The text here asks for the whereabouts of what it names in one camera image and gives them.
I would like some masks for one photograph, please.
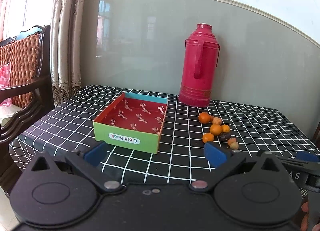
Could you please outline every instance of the red thermos flask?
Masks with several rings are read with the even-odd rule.
[[[214,70],[218,65],[220,45],[209,24],[197,24],[197,29],[186,40],[179,100],[190,106],[206,107]]]

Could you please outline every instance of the tangerine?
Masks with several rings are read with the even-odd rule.
[[[210,126],[210,133],[212,133],[213,135],[219,135],[221,134],[222,129],[221,126],[218,124],[213,124],[212,126]]]
[[[202,112],[202,113],[200,113],[198,119],[199,119],[199,121],[200,121],[201,123],[209,123],[211,117],[210,117],[210,115],[209,115],[208,113]]]
[[[230,132],[230,127],[227,124],[222,125],[221,128],[223,133]]]
[[[209,141],[213,141],[214,140],[214,136],[211,133],[206,133],[202,136],[202,141],[204,143],[209,142]]]

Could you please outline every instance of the chair armrest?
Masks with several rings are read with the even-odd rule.
[[[22,85],[10,86],[0,89],[0,104],[7,98],[23,95],[44,86],[50,80],[50,76],[36,77],[28,80]]]

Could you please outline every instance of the dark dried fruit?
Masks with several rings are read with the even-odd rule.
[[[218,137],[220,141],[224,142],[231,138],[231,133],[230,132],[221,133],[220,135],[218,135]]]

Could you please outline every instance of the blue gripper pad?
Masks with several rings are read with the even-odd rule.
[[[318,155],[304,153],[301,151],[297,152],[296,159],[301,161],[308,161],[308,162],[320,162]]]
[[[97,167],[100,162],[107,156],[108,154],[108,144],[104,141],[98,143],[94,148],[85,152],[83,155],[83,159],[90,163],[93,167]]]
[[[204,156],[210,162],[211,166],[219,167],[226,162],[228,156],[209,142],[204,144]]]

